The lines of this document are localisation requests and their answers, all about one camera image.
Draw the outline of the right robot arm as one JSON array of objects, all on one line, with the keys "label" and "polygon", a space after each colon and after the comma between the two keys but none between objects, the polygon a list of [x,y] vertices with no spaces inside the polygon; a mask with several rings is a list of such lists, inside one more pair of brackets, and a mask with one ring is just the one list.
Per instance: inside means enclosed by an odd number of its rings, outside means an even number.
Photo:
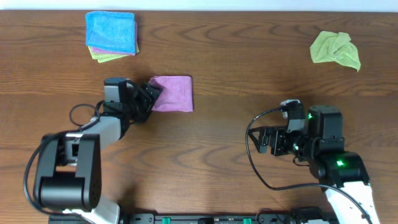
[{"label": "right robot arm", "polygon": [[287,119],[285,126],[253,127],[245,142],[257,152],[271,148],[274,156],[291,154],[296,166],[306,166],[318,181],[339,223],[379,223],[370,178],[360,155],[345,150],[343,115],[335,106],[315,105],[304,112],[299,101],[275,109]]}]

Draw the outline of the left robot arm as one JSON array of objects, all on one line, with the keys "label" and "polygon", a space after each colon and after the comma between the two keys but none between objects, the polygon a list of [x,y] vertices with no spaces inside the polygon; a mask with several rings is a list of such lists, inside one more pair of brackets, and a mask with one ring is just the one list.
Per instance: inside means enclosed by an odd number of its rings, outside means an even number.
[{"label": "left robot arm", "polygon": [[24,172],[30,204],[51,222],[129,223],[121,207],[102,194],[101,151],[119,141],[130,125],[145,123],[162,89],[107,78],[104,99],[76,129],[43,136]]}]

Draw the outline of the purple microfiber cloth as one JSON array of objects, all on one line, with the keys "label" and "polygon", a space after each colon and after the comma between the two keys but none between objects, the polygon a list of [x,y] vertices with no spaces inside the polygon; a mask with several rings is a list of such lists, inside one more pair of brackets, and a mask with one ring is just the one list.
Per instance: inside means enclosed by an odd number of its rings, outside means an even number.
[{"label": "purple microfiber cloth", "polygon": [[154,76],[149,84],[162,90],[153,111],[194,111],[193,82],[190,76]]}]

